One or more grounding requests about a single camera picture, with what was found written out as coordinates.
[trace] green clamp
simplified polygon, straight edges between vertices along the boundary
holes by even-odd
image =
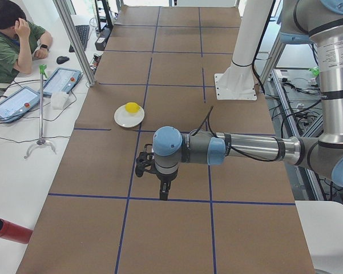
[[[39,65],[39,73],[43,74],[46,78],[48,78],[45,72],[46,68],[47,68],[47,65]]]
[[[317,77],[320,74],[320,69],[318,67],[313,67],[309,69],[312,72],[313,76]]]

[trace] white desk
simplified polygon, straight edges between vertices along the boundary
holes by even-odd
[[[343,274],[343,205],[329,201],[296,201],[315,268]]]
[[[85,25],[89,23],[89,18],[76,15],[73,17],[73,21],[75,25]],[[95,49],[95,29],[91,27],[90,31],[86,50],[89,62],[94,53],[102,54],[101,51]],[[47,74],[51,74],[59,66],[81,70],[75,53],[68,51],[70,41],[60,19],[49,32],[54,38],[49,57],[33,61],[33,73],[30,75],[19,74],[15,79],[16,82],[39,79],[38,66],[41,64],[47,64]],[[70,60],[58,65],[56,58],[60,55],[68,56]],[[28,85],[35,90],[40,87],[39,82],[23,83],[22,85]],[[13,86],[7,90],[6,94],[12,94],[18,89],[18,86]],[[66,109],[56,121],[44,121],[45,136],[71,135],[87,90],[87,80],[83,77],[73,90],[77,101]],[[70,95],[69,101],[72,102],[74,99],[75,97]],[[45,98],[45,104],[49,101],[49,98]],[[54,119],[59,113],[60,111],[53,110],[50,104],[44,108],[46,119]],[[26,117],[38,116],[39,110],[26,115]],[[36,139],[38,136],[38,118],[20,119],[12,124],[0,124],[0,137],[21,141]],[[36,148],[25,160],[23,157],[26,155],[28,147],[35,142],[16,144],[0,140],[0,218],[24,227],[34,228],[68,143],[68,139],[51,139],[51,141],[55,144],[57,154],[54,154],[50,147]],[[26,247],[27,245],[24,244],[0,239],[0,274],[16,272]]]

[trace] keyboard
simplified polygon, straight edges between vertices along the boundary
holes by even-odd
[[[89,26],[89,25],[78,25],[78,26],[75,26],[75,28],[76,28],[76,31],[77,31],[78,34],[79,34],[79,38],[80,38],[82,47],[84,48],[84,50],[86,50],[90,26]],[[75,50],[74,50],[74,48],[70,45],[70,48],[69,48],[68,51],[71,52],[71,53],[73,53]]]

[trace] man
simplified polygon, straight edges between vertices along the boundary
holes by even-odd
[[[38,40],[41,46],[34,53]],[[32,53],[39,59],[47,58],[51,44],[51,34],[27,22],[17,4],[0,0],[0,83],[11,83],[19,72],[30,74]]]

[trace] black hair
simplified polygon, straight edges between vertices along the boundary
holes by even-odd
[[[0,30],[15,26],[19,18],[27,19],[21,7],[10,0],[0,0]]]

